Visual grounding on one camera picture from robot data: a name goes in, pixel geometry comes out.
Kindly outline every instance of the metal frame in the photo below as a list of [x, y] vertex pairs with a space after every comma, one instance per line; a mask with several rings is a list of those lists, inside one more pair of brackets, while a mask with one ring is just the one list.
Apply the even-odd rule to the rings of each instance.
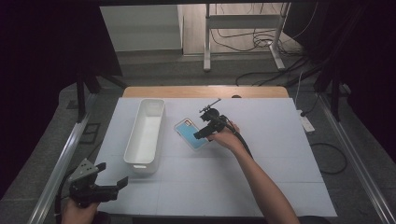
[[64, 150], [62, 151], [61, 156], [56, 162], [52, 174], [49, 177], [49, 181], [47, 182], [46, 187], [44, 187], [43, 192], [41, 193], [41, 196], [38, 199], [37, 204], [35, 205], [35, 209], [33, 210], [33, 213], [30, 216], [28, 223], [42, 223], [46, 218], [55, 194], [59, 186], [61, 185], [62, 178], [66, 173], [68, 164], [72, 159], [75, 149], [78, 145], [78, 141], [82, 133], [84, 132], [88, 119], [91, 116], [91, 111], [93, 108], [93, 104], [96, 101], [96, 98], [96, 94], [90, 94], [90, 96], [88, 97], [86, 104], [87, 113], [85, 113], [85, 116], [80, 123], [75, 124], [73, 131], [71, 132], [66, 144], [64, 145]]
[[204, 71], [210, 71], [210, 29], [269, 29], [276, 28], [275, 37], [269, 49], [274, 57], [279, 71], [285, 70], [285, 65], [279, 56], [277, 42], [285, 24], [290, 3], [286, 3], [280, 15], [210, 15], [210, 4], [206, 4], [205, 16], [205, 51]]
[[335, 133], [337, 134], [337, 137], [339, 138], [343, 146], [349, 162], [351, 163], [359, 180], [361, 181], [361, 184], [366, 190], [366, 193], [369, 196], [376, 212], [381, 218], [382, 223], [396, 223], [395, 217], [390, 211], [387, 201], [385, 200], [378, 185], [371, 177], [363, 161], [361, 160], [357, 149], [354, 147], [352, 141], [349, 139], [342, 123], [337, 121], [337, 119], [332, 115], [329, 102], [326, 98], [322, 96], [319, 96], [319, 99], [322, 109], [324, 110], [327, 118], [329, 119], [329, 122], [331, 123]]

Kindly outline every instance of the white tabletop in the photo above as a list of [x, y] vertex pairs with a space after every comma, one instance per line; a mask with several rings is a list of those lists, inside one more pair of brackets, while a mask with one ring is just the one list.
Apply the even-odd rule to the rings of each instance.
[[[217, 99], [164, 99], [165, 126], [160, 166], [139, 176], [123, 160], [142, 99], [120, 98], [96, 164], [106, 169], [96, 184], [129, 184], [116, 201], [101, 203], [111, 214], [149, 216], [261, 217], [233, 154], [216, 142], [195, 152], [174, 126], [184, 118], [199, 127], [199, 110]], [[290, 98], [223, 99], [213, 106], [241, 129], [254, 160], [272, 177], [297, 216], [335, 217], [329, 193]]]

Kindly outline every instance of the white wall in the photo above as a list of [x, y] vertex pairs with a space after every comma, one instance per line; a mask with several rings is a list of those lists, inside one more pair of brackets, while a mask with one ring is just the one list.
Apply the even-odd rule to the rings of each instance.
[[181, 49], [177, 6], [101, 7], [115, 51]]

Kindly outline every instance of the white plastic tray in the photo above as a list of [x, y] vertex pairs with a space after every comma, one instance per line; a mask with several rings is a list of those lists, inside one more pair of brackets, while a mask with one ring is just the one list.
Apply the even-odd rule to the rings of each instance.
[[164, 100], [144, 99], [140, 102], [124, 154], [124, 160], [131, 164], [135, 173], [153, 174], [158, 169], [164, 109]]

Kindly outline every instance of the finger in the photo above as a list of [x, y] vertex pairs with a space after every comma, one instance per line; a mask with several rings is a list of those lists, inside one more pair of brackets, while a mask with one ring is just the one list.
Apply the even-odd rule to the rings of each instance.
[[99, 203], [91, 203], [89, 207], [91, 209], [96, 209], [98, 206], [99, 206]]
[[239, 127], [238, 127], [238, 125], [236, 125], [232, 120], [230, 120], [229, 124], [230, 124], [231, 126], [233, 126], [233, 128], [235, 128], [235, 130], [236, 130], [237, 132], [239, 132]]
[[69, 198], [69, 199], [67, 200], [67, 206], [77, 207], [78, 204], [77, 204], [76, 201], [74, 201], [72, 198]]
[[207, 140], [210, 140], [210, 141], [215, 140], [215, 135], [214, 135], [214, 134], [210, 134], [210, 135], [207, 137]]

